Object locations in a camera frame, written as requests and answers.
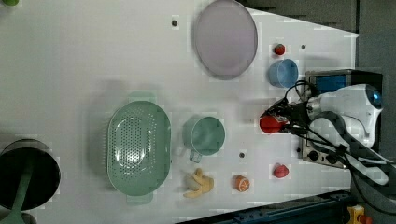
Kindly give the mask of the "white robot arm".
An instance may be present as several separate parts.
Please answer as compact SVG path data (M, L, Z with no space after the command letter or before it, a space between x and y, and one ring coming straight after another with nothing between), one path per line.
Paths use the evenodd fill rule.
M395 162L372 149L382 110L380 92L369 84L357 84L300 103L284 97L263 112L259 124L264 133L301 137L369 182L386 186L395 174Z

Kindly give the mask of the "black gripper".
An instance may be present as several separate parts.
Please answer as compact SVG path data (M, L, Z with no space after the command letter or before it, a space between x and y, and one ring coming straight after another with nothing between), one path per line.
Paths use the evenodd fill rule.
M310 118L307 115L306 103L290 103L287 98L275 102L263 112L263 115L281 117L288 121L280 133L307 134Z

